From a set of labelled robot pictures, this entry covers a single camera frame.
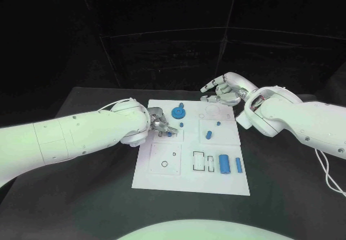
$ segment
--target robotic hand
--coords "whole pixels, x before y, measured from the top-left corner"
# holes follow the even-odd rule
[[[202,87],[216,87],[215,96],[202,101],[235,106],[245,101],[235,118],[241,126],[251,126],[268,137],[287,129],[297,140],[314,149],[346,159],[346,108],[323,102],[303,102],[284,87],[258,87],[236,73],[228,72]]]
[[[0,187],[32,169],[68,161],[118,142],[137,147],[146,142],[148,131],[177,133],[163,109],[146,108],[133,98],[98,111],[0,128]]]

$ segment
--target blue object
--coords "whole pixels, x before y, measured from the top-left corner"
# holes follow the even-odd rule
[[[231,168],[229,168],[229,156],[222,154],[218,156],[218,161],[219,161],[219,172],[222,174],[229,174],[231,173]]]
[[[238,169],[238,173],[241,174],[244,172],[242,170],[242,163],[241,163],[241,159],[236,157],[235,158],[235,162],[236,162],[236,169]]]
[[[208,131],[205,138],[209,140],[212,138],[212,131]]]
[[[179,106],[174,107],[172,110],[172,117],[174,119],[182,119],[184,116],[186,116],[184,105],[183,103],[180,103]]]

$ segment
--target table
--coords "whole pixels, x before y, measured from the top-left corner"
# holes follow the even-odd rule
[[[133,97],[199,100],[205,93],[75,87],[58,117]],[[242,110],[236,106],[235,114]],[[251,196],[133,189],[138,147],[114,147],[17,177],[0,205],[0,239],[112,240],[172,220],[208,219],[267,229],[294,239],[345,239],[346,199],[324,182],[314,150],[283,131],[274,138],[238,125]],[[346,161],[329,156],[346,188]]]

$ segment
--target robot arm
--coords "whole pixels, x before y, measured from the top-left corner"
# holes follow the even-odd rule
[[[213,86],[218,86],[216,96],[203,96],[200,100],[233,106],[242,99],[244,111],[235,120],[245,129],[254,126],[268,137],[287,129],[304,145],[346,159],[345,107],[317,101],[303,102],[278,86],[258,89],[233,72],[212,80],[200,91]]]
[[[163,110],[134,99],[98,111],[0,128],[0,187],[20,174],[114,146],[146,142],[148,130],[173,132]]]

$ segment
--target gray table surface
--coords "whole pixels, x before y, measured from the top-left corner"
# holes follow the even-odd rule
[[[203,93],[75,87],[58,117],[133,97],[197,101]],[[274,138],[238,126],[251,196],[133,189],[138,147],[117,144],[17,177],[0,205],[0,239],[112,240],[172,220],[209,219],[298,240],[346,239],[346,199],[324,182],[314,150],[288,131]],[[329,157],[346,188],[346,161]]]

